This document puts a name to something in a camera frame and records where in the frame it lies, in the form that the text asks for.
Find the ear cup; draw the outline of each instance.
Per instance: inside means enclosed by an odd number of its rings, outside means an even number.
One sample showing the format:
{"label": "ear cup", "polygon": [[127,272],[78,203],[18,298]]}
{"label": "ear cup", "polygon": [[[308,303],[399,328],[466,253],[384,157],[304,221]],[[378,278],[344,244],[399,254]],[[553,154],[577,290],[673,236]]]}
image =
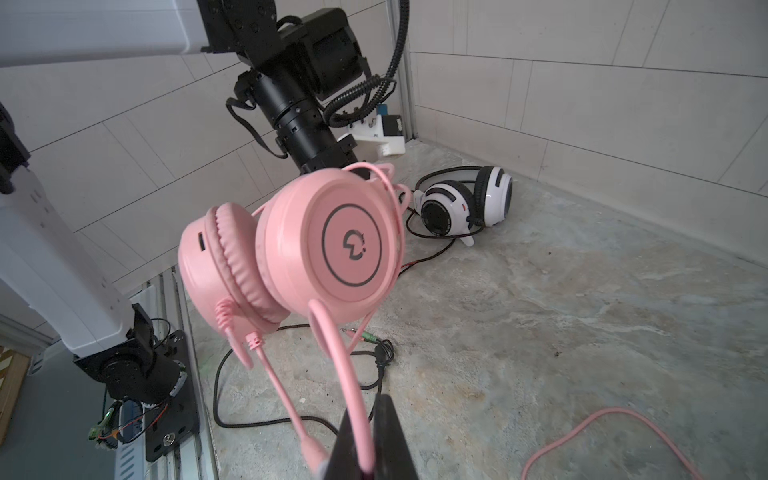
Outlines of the ear cup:
{"label": "ear cup", "polygon": [[491,179],[493,167],[482,167],[475,180],[475,208],[478,211],[479,219],[485,222],[485,192],[488,190],[488,181]]}
{"label": "ear cup", "polygon": [[475,207],[475,198],[472,192],[469,190],[469,188],[464,185],[460,181],[456,180],[444,180],[443,182],[440,182],[442,184],[449,185],[451,187],[454,187],[458,192],[464,197],[464,201],[467,202],[467,208],[469,209],[469,217],[470,221],[469,224],[472,225],[474,222],[477,221],[477,208]]}
{"label": "ear cup", "polygon": [[277,325],[289,312],[272,297],[259,274],[253,248],[256,228],[257,222],[237,204],[211,209],[206,217],[206,229],[216,232],[209,238],[219,240],[212,242],[211,252],[232,297],[241,307],[248,305],[258,317]]}

